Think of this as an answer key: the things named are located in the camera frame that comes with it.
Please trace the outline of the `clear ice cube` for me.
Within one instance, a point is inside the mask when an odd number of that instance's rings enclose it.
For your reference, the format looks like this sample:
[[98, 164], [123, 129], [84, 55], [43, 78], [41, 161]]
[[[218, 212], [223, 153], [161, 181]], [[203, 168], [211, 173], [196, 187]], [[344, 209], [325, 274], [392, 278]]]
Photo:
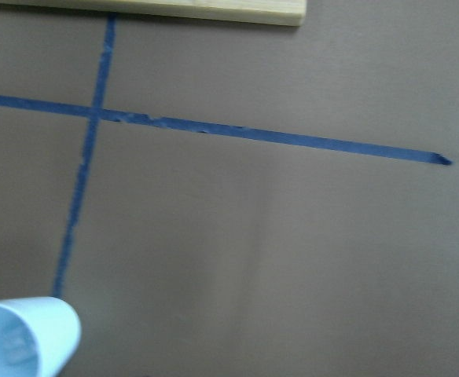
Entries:
[[7, 364], [22, 364], [36, 358], [36, 344], [26, 327], [8, 328], [2, 335], [2, 350]]

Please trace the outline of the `light blue plastic cup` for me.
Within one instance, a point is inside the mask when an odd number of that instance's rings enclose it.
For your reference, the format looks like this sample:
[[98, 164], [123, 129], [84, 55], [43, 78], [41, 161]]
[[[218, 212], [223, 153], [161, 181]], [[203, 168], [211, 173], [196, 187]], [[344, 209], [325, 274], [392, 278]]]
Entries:
[[[36, 358], [7, 364], [2, 335], [8, 328], [26, 327], [35, 340]], [[0, 300], [0, 376], [56, 376], [71, 359], [81, 339], [78, 314], [53, 297]]]

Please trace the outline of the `bamboo cutting board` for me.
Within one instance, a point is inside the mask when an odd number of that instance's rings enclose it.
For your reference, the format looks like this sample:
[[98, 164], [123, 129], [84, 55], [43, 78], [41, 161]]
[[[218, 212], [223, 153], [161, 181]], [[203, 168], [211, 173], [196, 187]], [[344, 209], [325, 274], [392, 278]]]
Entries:
[[224, 20], [291, 27], [302, 25], [307, 14], [307, 1], [305, 0], [31, 0], [8, 1], [7, 4], [174, 16], [203, 20]]

